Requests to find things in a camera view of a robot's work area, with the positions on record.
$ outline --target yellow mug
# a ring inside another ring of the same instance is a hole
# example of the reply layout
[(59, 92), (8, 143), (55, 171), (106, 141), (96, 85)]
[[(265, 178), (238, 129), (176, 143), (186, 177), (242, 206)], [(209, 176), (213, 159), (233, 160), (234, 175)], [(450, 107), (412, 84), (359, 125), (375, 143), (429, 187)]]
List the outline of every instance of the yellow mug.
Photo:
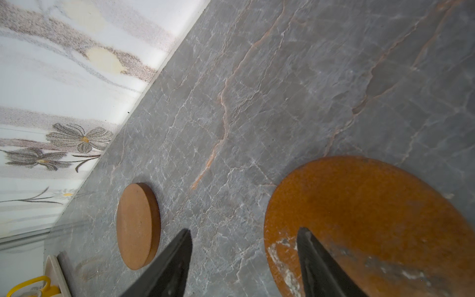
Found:
[(51, 297), (53, 295), (57, 295), (57, 294), (61, 293), (61, 291), (59, 290), (59, 288), (57, 286), (52, 286), (51, 285), (51, 280), (49, 279), (49, 277), (47, 277), (46, 275), (42, 275), (40, 277), (32, 278), (30, 280), (22, 282), (19, 285), (14, 286), (7, 293), (7, 297), (11, 297), (11, 295), (13, 295), (13, 293), (20, 290), (21, 288), (26, 287), (26, 286), (31, 285), (31, 284), (34, 284), (34, 283), (39, 282), (39, 281), (45, 281), (46, 282), (46, 285), (42, 289), (40, 289), (41, 297)]

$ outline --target flower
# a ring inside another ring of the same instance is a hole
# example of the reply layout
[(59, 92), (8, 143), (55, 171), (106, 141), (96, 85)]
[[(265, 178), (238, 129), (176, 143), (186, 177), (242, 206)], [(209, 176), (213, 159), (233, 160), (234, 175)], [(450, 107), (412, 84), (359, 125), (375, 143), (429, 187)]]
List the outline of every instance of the flower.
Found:
[(51, 132), (46, 135), (46, 139), (58, 147), (77, 146), (80, 153), (88, 153), (92, 148), (105, 150), (111, 141), (113, 133), (101, 127), (96, 127), (89, 132), (76, 124), (63, 126), (60, 123), (53, 125), (58, 132)]
[(76, 192), (75, 189), (63, 189), (53, 192), (52, 198), (56, 198), (59, 200), (70, 200), (74, 193)]
[(7, 158), (10, 160), (7, 164), (14, 166), (33, 168), (36, 165), (43, 165), (46, 169), (52, 171), (58, 170), (58, 168), (67, 168), (71, 165), (70, 163), (59, 161), (61, 158), (66, 157), (65, 152), (43, 153), (41, 149), (35, 147), (3, 152), (7, 153)]

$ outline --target black pointed object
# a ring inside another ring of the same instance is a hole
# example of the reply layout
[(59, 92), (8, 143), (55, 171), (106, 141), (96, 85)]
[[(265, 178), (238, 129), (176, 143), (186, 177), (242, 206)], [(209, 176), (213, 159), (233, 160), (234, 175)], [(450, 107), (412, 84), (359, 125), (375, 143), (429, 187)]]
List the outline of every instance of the black pointed object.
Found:
[(190, 230), (183, 229), (121, 297), (182, 297), (191, 250)]
[(297, 234), (306, 297), (368, 297), (307, 228)]

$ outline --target yellow spot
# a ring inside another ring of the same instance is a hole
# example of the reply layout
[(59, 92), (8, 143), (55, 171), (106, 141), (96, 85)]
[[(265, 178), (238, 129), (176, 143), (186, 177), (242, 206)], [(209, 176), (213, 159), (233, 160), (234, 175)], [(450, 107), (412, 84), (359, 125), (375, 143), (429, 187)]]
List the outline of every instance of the yellow spot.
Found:
[(71, 0), (63, 3), (66, 15), (89, 32), (102, 30), (106, 21), (101, 12), (88, 0)]
[(115, 74), (121, 74), (127, 70), (119, 59), (105, 48), (90, 48), (86, 51), (86, 56), (98, 70)]

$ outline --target orange disc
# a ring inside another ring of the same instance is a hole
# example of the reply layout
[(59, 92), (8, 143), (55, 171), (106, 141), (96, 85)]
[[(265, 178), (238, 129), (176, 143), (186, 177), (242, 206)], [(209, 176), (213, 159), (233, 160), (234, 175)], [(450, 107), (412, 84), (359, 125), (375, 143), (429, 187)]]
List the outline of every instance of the orange disc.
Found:
[(322, 158), (291, 172), (266, 211), (282, 296), (305, 296), (296, 236), (307, 227), (368, 296), (474, 296), (475, 234), (438, 192), (386, 163)]
[(149, 264), (160, 242), (160, 212), (152, 190), (145, 183), (132, 183), (117, 207), (117, 244), (128, 268)]

